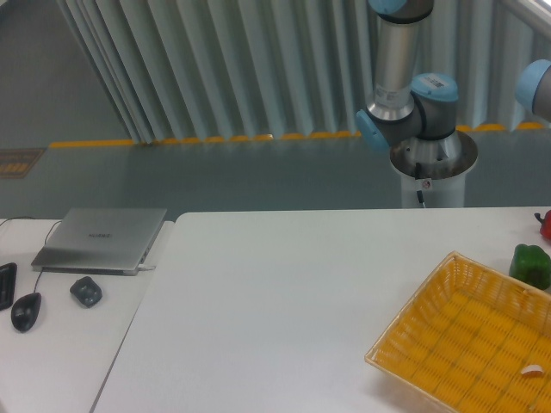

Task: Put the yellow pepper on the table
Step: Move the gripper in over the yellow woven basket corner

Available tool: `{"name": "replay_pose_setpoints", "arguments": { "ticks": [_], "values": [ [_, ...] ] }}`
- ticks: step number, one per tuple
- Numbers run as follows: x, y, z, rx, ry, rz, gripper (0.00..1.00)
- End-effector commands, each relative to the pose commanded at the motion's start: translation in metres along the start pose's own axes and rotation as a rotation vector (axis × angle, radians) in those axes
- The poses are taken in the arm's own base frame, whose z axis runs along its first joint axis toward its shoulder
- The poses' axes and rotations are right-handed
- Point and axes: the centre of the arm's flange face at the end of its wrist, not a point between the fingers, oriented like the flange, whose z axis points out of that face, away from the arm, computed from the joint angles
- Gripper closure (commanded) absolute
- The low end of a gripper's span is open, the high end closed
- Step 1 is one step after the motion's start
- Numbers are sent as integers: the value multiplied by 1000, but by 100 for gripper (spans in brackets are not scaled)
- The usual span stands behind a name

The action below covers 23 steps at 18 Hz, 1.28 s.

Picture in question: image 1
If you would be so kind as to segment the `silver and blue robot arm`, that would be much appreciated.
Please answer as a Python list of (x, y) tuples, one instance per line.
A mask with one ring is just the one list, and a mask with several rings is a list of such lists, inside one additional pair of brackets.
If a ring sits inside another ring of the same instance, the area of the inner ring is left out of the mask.
[(441, 141), (458, 125), (515, 128), (550, 117), (547, 1), (373, 1), (373, 89), (356, 125), (382, 150)]

